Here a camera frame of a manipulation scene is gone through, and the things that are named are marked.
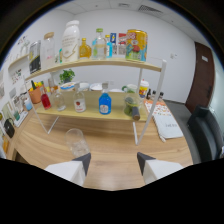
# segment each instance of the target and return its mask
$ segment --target wooden door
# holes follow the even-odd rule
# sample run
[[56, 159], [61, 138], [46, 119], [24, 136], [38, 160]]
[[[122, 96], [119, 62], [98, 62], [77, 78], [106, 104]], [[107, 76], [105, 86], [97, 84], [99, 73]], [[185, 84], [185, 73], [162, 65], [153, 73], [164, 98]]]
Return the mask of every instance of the wooden door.
[[191, 86], [185, 106], [193, 113], [195, 107], [200, 104], [207, 107], [212, 95], [215, 68], [210, 48], [195, 42], [196, 65], [194, 80]]

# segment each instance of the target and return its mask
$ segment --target green plant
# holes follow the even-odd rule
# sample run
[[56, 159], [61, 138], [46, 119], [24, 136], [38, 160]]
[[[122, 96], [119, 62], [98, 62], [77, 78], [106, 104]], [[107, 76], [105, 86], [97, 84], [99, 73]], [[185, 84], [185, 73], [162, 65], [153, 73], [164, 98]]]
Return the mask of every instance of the green plant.
[[73, 79], [73, 77], [75, 77], [75, 73], [69, 69], [69, 70], [63, 70], [64, 72], [62, 74], [60, 74], [60, 85], [64, 83], [65, 80], [68, 80], [69, 82], [71, 82], [71, 80]]

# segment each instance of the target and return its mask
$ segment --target white paper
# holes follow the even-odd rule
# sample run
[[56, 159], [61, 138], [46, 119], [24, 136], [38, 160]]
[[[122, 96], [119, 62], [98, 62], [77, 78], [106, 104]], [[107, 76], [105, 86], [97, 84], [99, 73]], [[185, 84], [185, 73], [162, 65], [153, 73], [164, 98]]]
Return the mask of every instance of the white paper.
[[159, 135], [163, 138], [183, 137], [183, 133], [173, 116], [153, 115]]

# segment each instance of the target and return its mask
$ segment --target table surface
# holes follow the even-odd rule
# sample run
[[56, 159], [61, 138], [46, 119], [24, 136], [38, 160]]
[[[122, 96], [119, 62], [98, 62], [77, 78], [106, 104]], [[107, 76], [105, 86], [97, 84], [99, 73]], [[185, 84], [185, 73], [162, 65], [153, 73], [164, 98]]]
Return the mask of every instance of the table surface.
[[[54, 115], [39, 115], [49, 129]], [[137, 122], [140, 135], [144, 123]], [[159, 160], [193, 165], [190, 150], [184, 137], [168, 139], [165, 143], [158, 136], [151, 120], [139, 146], [135, 145], [133, 125], [130, 121], [86, 120], [59, 117], [48, 135], [41, 127], [33, 109], [19, 128], [15, 128], [7, 152], [7, 159], [14, 160], [16, 151], [31, 165], [45, 169], [50, 164], [74, 159], [65, 145], [65, 133], [71, 128], [83, 131], [91, 151], [91, 161], [83, 187], [102, 190], [122, 190], [145, 185], [137, 160], [137, 152]]]

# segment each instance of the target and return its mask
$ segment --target wall shelf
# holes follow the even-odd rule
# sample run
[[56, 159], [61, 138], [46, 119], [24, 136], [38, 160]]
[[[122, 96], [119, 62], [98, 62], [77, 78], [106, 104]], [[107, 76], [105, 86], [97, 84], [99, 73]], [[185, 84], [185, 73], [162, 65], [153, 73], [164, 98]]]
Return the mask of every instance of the wall shelf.
[[[102, 115], [99, 112], [99, 97], [102, 95], [101, 91], [83, 91], [86, 101], [86, 110], [82, 113], [77, 113], [73, 104], [73, 94], [74, 91], [63, 92], [65, 99], [66, 109], [63, 111], [58, 111], [54, 105], [54, 94], [50, 96], [51, 108], [45, 110], [43, 105], [37, 109], [38, 114], [48, 114], [57, 115], [65, 117], [73, 117], [80, 119], [91, 119], [91, 120], [124, 120], [133, 122], [132, 117], [127, 116], [124, 113], [124, 97], [126, 93], [116, 93], [110, 92], [109, 96], [112, 99], [111, 113], [107, 115]], [[140, 120], [138, 122], [145, 122], [148, 118], [148, 114], [144, 104], [141, 105], [139, 109]]]
[[69, 62], [69, 63], [62, 63], [62, 64], [56, 65], [52, 68], [45, 69], [43, 71], [40, 70], [40, 71], [34, 72], [29, 77], [27, 77], [26, 80], [32, 79], [34, 77], [43, 75], [48, 72], [55, 72], [57, 70], [62, 70], [62, 69], [66, 69], [66, 68], [81, 67], [81, 66], [94, 66], [94, 65], [127, 66], [127, 67], [135, 67], [135, 68], [148, 69], [148, 70], [161, 72], [160, 67], [154, 66], [147, 62], [126, 60], [125, 58], [111, 58], [111, 59], [107, 59], [107, 60], [85, 59], [85, 60], [78, 60], [78, 61]]
[[29, 55], [29, 54], [26, 54], [26, 55], [24, 55], [24, 56], [22, 56], [22, 57], [16, 59], [15, 61], [13, 61], [13, 62], [9, 65], [8, 69], [10, 69], [10, 67], [12, 67], [14, 64], [16, 64], [16, 63], [18, 63], [19, 61], [21, 61], [23, 58], [26, 58], [28, 55]]

